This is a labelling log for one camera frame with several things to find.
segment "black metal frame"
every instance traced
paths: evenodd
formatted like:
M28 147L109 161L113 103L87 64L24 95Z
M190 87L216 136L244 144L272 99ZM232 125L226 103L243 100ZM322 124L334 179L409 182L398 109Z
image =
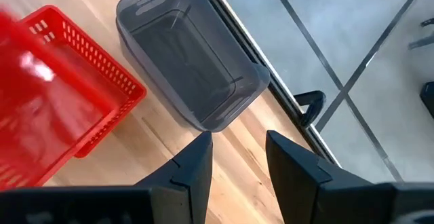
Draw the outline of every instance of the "black metal frame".
M252 42L243 32L240 25L237 21L232 17L228 9L225 7L224 3L221 0L209 0L214 9L217 11L219 16L223 19L224 23L227 25L228 29L232 32L236 40L239 42L240 46L244 49L246 54L250 57L252 62L262 64L268 67L265 60L262 59L262 56L258 53L258 50L254 47ZM269 90L276 98L277 102L282 106L285 113L300 131L301 135L303 135L306 142L312 148L312 150L325 158L328 162L336 164L334 158L330 155L324 144L321 142L321 139L317 136L315 131L307 125L308 122L312 120L312 117L308 115L308 113L302 114L298 109L298 105L290 98L290 95L286 93L283 89L282 85L279 83L278 78L275 74L271 73L271 82L269 85Z

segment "plastic basket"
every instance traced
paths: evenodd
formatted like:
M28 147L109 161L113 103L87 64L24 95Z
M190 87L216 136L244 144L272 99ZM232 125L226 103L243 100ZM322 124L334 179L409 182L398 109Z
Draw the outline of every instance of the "plastic basket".
M0 189L44 184L86 156L145 88L58 8L0 10Z

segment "wood plank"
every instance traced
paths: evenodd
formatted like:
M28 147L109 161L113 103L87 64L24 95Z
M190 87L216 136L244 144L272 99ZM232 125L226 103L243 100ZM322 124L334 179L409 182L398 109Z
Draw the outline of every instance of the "wood plank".
M0 0L18 16L58 6L137 78L123 57L115 27L119 0ZM200 132L148 96L83 159L70 160L45 185L131 185L163 165ZM283 223L265 156L265 132L277 130L309 148L266 90L227 129L213 135L214 169L207 223Z

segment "gray tile floor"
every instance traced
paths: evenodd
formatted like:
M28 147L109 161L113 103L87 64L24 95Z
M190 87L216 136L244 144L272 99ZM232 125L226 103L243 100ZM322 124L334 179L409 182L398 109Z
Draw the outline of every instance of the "gray tile floor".
M340 90L294 14L345 85L407 0L288 0L292 13L280 0L227 1L291 92L323 90L326 109ZM418 97L422 84L434 80L434 44L407 49L434 31L418 26L434 18L432 2L415 0L349 91L355 107L344 100L321 131L342 166L367 180L398 179L384 163L390 160L405 181L434 181L434 119Z

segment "translucent storage bin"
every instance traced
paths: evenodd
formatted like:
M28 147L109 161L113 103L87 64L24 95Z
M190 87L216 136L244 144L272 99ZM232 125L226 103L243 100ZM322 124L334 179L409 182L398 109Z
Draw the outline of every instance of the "translucent storage bin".
M268 86L208 0L121 0L117 27L132 65L199 130L221 131Z

